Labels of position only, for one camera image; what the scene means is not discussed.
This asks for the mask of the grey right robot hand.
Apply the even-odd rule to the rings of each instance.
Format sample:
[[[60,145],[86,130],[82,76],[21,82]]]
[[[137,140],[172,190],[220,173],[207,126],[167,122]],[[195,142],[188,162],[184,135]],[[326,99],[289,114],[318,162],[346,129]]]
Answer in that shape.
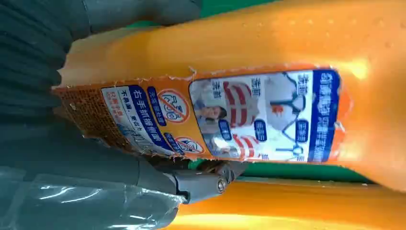
[[[198,19],[199,0],[3,0],[0,3],[0,227],[3,230],[154,230],[181,203],[223,193],[246,169],[158,171],[141,156],[84,138],[55,114],[73,42],[137,21]]]

